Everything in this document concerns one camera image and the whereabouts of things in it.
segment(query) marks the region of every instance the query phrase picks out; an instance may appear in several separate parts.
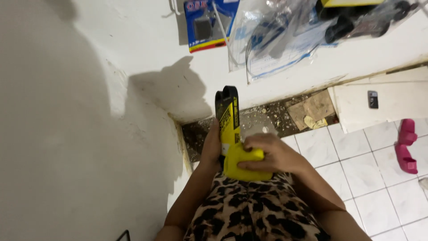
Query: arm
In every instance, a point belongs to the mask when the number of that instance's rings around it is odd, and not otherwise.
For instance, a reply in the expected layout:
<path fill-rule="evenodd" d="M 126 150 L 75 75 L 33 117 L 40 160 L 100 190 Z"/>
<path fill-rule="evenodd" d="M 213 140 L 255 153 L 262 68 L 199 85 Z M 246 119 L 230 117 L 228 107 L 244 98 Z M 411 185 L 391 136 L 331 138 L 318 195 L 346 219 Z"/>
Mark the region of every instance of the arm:
<path fill-rule="evenodd" d="M 183 240 L 196 210 L 209 195 L 215 174 L 220 170 L 220 151 L 220 127 L 218 121 L 214 120 L 205 139 L 199 165 L 169 210 L 155 241 Z"/>
<path fill-rule="evenodd" d="M 261 162 L 242 162 L 243 169 L 267 172 L 291 172 L 294 190 L 308 206 L 334 241 L 369 241 L 370 238 L 346 211 L 345 204 L 333 188 L 310 163 L 276 135 L 259 134 L 247 137 L 244 147 L 261 148 L 265 159 Z"/>

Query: small device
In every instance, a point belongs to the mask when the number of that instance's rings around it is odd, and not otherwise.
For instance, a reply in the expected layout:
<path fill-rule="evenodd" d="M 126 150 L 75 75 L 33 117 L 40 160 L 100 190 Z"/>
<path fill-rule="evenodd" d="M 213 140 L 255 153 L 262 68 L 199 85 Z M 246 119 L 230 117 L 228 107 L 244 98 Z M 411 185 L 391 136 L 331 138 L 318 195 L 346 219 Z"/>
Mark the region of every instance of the small device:
<path fill-rule="evenodd" d="M 379 109 L 379 104 L 377 102 L 377 92 L 369 90 L 369 108 L 370 109 Z"/>

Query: cardboard piece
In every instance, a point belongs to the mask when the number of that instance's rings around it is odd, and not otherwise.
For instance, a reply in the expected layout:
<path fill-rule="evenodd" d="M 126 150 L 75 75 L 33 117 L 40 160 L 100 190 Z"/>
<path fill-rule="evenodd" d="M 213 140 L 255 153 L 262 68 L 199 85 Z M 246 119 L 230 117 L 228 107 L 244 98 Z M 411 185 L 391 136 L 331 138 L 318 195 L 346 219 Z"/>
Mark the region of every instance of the cardboard piece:
<path fill-rule="evenodd" d="M 308 127 L 304 121 L 305 116 L 310 116 L 314 121 L 319 121 L 324 117 L 333 114 L 334 107 L 328 91 L 324 90 L 287 108 L 287 111 L 297 128 L 299 128 L 299 130 L 303 130 Z"/>

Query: person's right hand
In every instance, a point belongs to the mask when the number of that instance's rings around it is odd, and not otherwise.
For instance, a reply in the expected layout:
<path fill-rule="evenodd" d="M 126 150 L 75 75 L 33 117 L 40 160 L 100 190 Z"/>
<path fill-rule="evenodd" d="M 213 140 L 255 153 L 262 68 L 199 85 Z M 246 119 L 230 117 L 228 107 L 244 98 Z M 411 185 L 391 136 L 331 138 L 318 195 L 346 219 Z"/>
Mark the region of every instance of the person's right hand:
<path fill-rule="evenodd" d="M 263 161 L 238 163 L 241 169 L 265 172 L 298 172 L 309 162 L 274 134 L 255 134 L 248 136 L 244 148 L 260 148 L 265 152 Z"/>

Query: hand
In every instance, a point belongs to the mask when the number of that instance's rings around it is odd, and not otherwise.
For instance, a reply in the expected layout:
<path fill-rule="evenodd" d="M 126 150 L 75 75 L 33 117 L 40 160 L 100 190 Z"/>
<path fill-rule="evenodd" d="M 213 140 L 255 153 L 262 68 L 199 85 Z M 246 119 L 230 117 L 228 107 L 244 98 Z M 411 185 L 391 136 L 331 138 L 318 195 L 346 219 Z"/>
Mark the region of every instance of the hand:
<path fill-rule="evenodd" d="M 240 162 L 241 169 L 265 172 L 298 172 L 309 162 L 274 134 L 255 134 L 245 139 L 244 148 L 260 148 L 265 159 L 259 162 Z"/>
<path fill-rule="evenodd" d="M 221 153 L 221 142 L 220 142 L 220 124 L 215 118 L 213 124 L 210 127 L 210 131 L 204 141 L 204 147 L 202 148 L 201 160 L 198 168 L 208 171 L 218 172 L 220 170 L 220 162 L 218 158 Z"/>

